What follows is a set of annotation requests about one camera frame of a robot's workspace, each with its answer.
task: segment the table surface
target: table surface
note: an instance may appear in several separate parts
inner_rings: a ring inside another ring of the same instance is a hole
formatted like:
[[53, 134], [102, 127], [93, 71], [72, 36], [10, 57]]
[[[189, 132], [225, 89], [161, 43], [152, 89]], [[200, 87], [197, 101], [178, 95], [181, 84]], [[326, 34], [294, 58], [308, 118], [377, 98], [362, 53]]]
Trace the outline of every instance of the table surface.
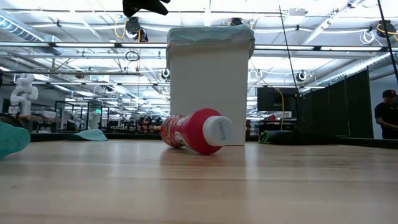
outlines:
[[0, 223], [397, 223], [398, 151], [37, 142], [0, 161]]

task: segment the black cap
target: black cap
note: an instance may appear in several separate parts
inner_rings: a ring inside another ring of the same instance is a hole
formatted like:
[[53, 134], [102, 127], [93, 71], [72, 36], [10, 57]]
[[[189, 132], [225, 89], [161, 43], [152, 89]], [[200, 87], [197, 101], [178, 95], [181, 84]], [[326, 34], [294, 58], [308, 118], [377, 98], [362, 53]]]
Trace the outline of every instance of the black cap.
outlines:
[[397, 96], [397, 92], [395, 90], [386, 90], [383, 92], [383, 97], [394, 98]]

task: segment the red bottle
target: red bottle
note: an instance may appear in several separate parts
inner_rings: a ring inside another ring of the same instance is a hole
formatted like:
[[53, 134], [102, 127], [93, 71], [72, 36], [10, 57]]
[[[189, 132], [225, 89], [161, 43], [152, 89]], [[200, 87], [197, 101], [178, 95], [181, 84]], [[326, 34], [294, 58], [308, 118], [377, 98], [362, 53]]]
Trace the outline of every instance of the red bottle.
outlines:
[[160, 135], [169, 146], [187, 146], [200, 154], [219, 151], [233, 136], [232, 122], [213, 109], [201, 109], [186, 117], [169, 116]]

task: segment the yellow cable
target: yellow cable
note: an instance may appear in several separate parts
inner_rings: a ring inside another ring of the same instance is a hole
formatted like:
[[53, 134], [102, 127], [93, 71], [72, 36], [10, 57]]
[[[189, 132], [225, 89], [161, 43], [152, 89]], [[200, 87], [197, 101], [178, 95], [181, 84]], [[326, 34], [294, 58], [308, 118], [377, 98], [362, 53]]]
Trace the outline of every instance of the yellow cable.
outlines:
[[114, 34], [116, 35], [116, 37], [119, 37], [120, 39], [124, 38], [124, 35], [126, 35], [126, 22], [124, 22], [124, 28], [123, 28], [123, 35], [119, 36], [118, 31], [116, 30], [116, 26], [118, 25], [118, 20], [116, 19], [116, 22], [114, 24]]
[[[385, 30], [380, 29], [381, 24], [377, 25], [376, 29], [380, 32], [386, 33]], [[398, 32], [388, 32], [388, 34], [398, 34]]]
[[255, 69], [255, 71], [256, 71], [256, 73], [258, 74], [258, 76], [260, 77], [260, 79], [261, 79], [267, 86], [270, 86], [270, 87], [272, 87], [274, 90], [278, 91], [279, 94], [280, 94], [280, 96], [282, 97], [282, 122], [280, 123], [280, 130], [282, 130], [282, 129], [283, 129], [283, 125], [284, 125], [284, 121], [285, 121], [285, 100], [284, 100], [284, 95], [283, 95], [283, 93], [282, 93], [280, 90], [278, 90], [277, 88], [275, 88], [275, 87], [273, 87], [272, 85], [268, 84], [268, 83], [261, 77], [261, 74], [258, 72], [258, 70], [256, 69], [256, 67], [254, 66], [254, 63], [253, 63], [253, 61], [251, 60], [251, 58], [250, 58], [250, 62], [251, 62], [251, 64], [253, 65], [253, 68]]

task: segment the white trash can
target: white trash can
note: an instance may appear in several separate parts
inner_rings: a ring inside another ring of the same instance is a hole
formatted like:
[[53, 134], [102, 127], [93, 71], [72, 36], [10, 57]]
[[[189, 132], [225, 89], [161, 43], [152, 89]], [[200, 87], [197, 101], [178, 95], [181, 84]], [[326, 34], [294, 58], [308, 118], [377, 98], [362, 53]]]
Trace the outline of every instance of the white trash can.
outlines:
[[246, 131], [248, 61], [254, 33], [246, 26], [182, 27], [167, 36], [170, 114], [212, 108], [234, 124], [231, 145], [243, 145]]

